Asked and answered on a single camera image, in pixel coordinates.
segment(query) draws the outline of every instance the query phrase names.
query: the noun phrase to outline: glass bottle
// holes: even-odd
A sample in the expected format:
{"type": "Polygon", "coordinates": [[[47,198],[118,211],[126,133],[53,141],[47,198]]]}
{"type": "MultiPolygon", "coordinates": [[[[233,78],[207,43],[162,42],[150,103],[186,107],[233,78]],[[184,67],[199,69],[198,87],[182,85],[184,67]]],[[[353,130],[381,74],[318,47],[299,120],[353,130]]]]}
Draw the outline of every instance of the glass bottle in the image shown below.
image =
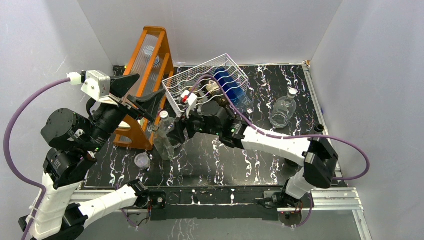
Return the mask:
{"type": "Polygon", "coordinates": [[[287,96],[280,97],[275,102],[271,116],[269,117],[269,121],[274,127],[282,129],[289,124],[297,107],[294,99],[296,94],[298,94],[298,91],[295,88],[290,88],[287,96]]]}
{"type": "MultiPolygon", "coordinates": [[[[161,111],[160,114],[160,122],[159,122],[159,128],[165,132],[165,134],[169,134],[175,129],[175,118],[170,117],[169,113],[167,111],[161,111]]],[[[181,146],[181,143],[177,141],[176,139],[172,137],[168,137],[169,142],[171,143],[172,147],[174,149],[177,149],[181,146]]]]}
{"type": "Polygon", "coordinates": [[[166,133],[158,125],[153,126],[153,146],[163,161],[171,161],[174,158],[174,148],[172,147],[166,133]]]}

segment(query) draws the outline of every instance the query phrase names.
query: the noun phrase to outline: brown object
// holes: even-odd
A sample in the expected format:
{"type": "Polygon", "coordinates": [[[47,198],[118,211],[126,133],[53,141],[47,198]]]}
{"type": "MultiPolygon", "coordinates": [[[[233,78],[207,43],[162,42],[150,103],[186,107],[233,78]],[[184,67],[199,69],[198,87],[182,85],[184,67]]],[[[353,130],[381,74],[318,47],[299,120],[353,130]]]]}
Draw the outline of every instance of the brown object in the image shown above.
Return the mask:
{"type": "MultiPolygon", "coordinates": [[[[161,87],[162,78],[164,75],[168,75],[168,77],[172,77],[174,75],[174,65],[171,57],[170,45],[168,42],[167,31],[163,27],[159,26],[145,26],[143,28],[143,32],[141,33],[141,37],[138,40],[137,45],[135,46],[134,53],[132,54],[131,59],[129,60],[128,66],[124,72],[124,75],[129,74],[140,74],[141,82],[138,86],[134,85],[136,90],[136,97],[143,96],[143,93],[146,89],[146,85],[148,84],[149,76],[152,72],[152,68],[154,67],[155,60],[157,57],[163,59],[162,64],[160,66],[160,70],[155,80],[155,84],[152,92],[156,92],[161,87]],[[146,39],[147,35],[153,35],[157,37],[157,43],[154,47],[153,53],[150,56],[150,60],[145,68],[144,72],[137,72],[135,70],[136,59],[139,54],[143,54],[140,52],[143,42],[146,39]]],[[[160,103],[160,108],[163,109],[165,105],[166,98],[163,97],[162,102],[160,103]]],[[[160,121],[160,117],[156,118],[154,122],[157,125],[160,121]]],[[[125,148],[135,148],[135,149],[145,149],[151,150],[153,149],[153,132],[148,137],[146,135],[146,130],[148,127],[148,120],[144,119],[142,125],[140,125],[136,120],[132,119],[128,115],[125,117],[124,122],[126,122],[131,128],[118,128],[115,133],[116,137],[113,141],[113,144],[118,147],[125,148]],[[129,138],[131,141],[122,141],[121,136],[129,138]]]]}

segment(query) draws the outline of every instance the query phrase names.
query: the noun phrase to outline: white wire dish rack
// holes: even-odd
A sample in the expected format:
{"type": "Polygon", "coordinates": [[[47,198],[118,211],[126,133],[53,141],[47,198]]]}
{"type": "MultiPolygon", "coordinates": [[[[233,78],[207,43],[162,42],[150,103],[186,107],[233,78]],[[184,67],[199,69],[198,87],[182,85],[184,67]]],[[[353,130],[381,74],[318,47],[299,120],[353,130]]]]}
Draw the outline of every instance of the white wire dish rack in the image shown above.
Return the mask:
{"type": "MultiPolygon", "coordinates": [[[[242,90],[241,94],[244,94],[245,99],[249,101],[246,97],[249,85],[248,76],[228,54],[224,54],[162,81],[163,88],[166,89],[166,98],[178,117],[181,117],[186,110],[186,107],[179,100],[181,94],[186,90],[190,91],[196,81],[205,74],[214,76],[226,94],[234,90],[242,90]]],[[[193,94],[198,95],[196,108],[213,98],[224,95],[222,92],[214,96],[205,94],[204,88],[214,84],[211,80],[211,78],[204,78],[193,91],[193,94]]]]}

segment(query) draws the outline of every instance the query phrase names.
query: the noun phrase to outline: marble pattern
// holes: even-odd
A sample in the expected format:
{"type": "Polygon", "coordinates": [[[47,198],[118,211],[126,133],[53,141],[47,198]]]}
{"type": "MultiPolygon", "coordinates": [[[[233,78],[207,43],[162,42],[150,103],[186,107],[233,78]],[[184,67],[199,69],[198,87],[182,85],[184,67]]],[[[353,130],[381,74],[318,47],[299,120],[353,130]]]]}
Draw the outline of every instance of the marble pattern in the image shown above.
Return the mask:
{"type": "MultiPolygon", "coordinates": [[[[294,136],[309,132],[319,123],[301,65],[241,68],[249,77],[247,94],[253,100],[250,118],[255,125],[294,136]],[[285,96],[288,88],[299,92],[295,98],[297,110],[286,128],[275,129],[269,115],[275,101],[285,96]]],[[[177,72],[186,69],[178,68],[177,72]]],[[[88,172],[86,188],[108,188],[134,179],[140,179],[148,187],[283,185],[296,173],[296,169],[288,167],[280,157],[229,148],[216,136],[199,133],[176,149],[172,162],[162,161],[155,150],[148,151],[151,167],[140,170],[134,159],[145,151],[116,147],[113,139],[114,136],[96,154],[98,163],[88,172]]]]}

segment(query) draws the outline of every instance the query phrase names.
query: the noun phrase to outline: gray floor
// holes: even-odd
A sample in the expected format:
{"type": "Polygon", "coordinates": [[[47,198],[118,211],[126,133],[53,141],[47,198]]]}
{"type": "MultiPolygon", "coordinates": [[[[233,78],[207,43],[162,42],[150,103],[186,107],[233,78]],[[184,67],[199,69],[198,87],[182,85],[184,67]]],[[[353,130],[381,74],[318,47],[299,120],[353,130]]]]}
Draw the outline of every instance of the gray floor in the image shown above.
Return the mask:
{"type": "Polygon", "coordinates": [[[90,225],[78,240],[361,239],[352,211],[314,211],[307,224],[294,231],[278,223],[261,219],[178,219],[151,221],[135,231],[128,228],[121,213],[112,213],[90,225]]]}

